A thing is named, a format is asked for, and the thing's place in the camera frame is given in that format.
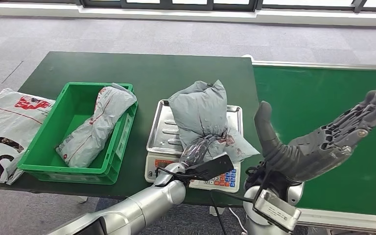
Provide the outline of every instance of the floor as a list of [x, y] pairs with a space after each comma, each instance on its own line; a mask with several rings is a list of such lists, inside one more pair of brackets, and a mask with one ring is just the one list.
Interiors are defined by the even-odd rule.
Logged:
[[[0, 90], [18, 89], [49, 51], [250, 54], [265, 61], [376, 65], [376, 29], [0, 17]], [[112, 203], [90, 198], [78, 204], [71, 196], [0, 191], [0, 235], [45, 234]], [[217, 219], [207, 212], [208, 207], [181, 205], [143, 234], [221, 234]], [[241, 234], [228, 210], [224, 222], [229, 234]]]

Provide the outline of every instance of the scale keypad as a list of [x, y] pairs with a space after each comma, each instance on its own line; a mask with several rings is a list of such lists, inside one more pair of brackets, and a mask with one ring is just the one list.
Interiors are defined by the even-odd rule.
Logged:
[[237, 175], [237, 170], [233, 169], [225, 174], [214, 177], [213, 179], [209, 181], [204, 181], [204, 184], [234, 188], [236, 175]]

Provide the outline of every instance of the package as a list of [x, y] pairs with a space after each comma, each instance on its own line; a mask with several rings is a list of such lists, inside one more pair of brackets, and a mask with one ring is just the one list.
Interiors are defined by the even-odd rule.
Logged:
[[219, 80], [214, 84], [197, 81], [168, 100], [184, 149], [198, 138], [216, 137], [204, 157], [205, 162], [223, 152], [227, 152], [234, 164], [259, 154], [235, 128], [228, 125], [227, 94]]
[[100, 90], [94, 114], [55, 149], [69, 167], [87, 168], [103, 150], [122, 114], [136, 102], [136, 96], [113, 83]]
[[12, 184], [22, 174], [17, 163], [50, 112], [54, 100], [0, 92], [0, 183]]

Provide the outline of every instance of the plastic crate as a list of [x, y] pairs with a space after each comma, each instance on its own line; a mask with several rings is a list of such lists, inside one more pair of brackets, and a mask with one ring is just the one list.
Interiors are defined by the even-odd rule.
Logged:
[[[118, 180], [137, 102], [119, 118], [105, 148], [88, 168], [68, 167], [55, 151], [67, 135], [93, 115], [98, 92], [110, 85], [111, 83], [67, 83], [19, 161], [18, 168], [41, 181], [114, 184]], [[133, 92], [132, 84], [120, 85]]]

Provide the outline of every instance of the weighing scale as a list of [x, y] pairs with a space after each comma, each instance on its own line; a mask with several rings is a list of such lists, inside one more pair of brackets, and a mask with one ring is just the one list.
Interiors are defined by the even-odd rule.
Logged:
[[[228, 125], [243, 135], [243, 114], [239, 106], [227, 105]], [[167, 100], [160, 100], [156, 109], [149, 140], [146, 145], [145, 179], [154, 182], [157, 167], [178, 162], [184, 151], [179, 140], [178, 127]], [[240, 185], [240, 163], [233, 164], [234, 169], [209, 181], [193, 180], [190, 188], [219, 189], [226, 192], [237, 192]]]

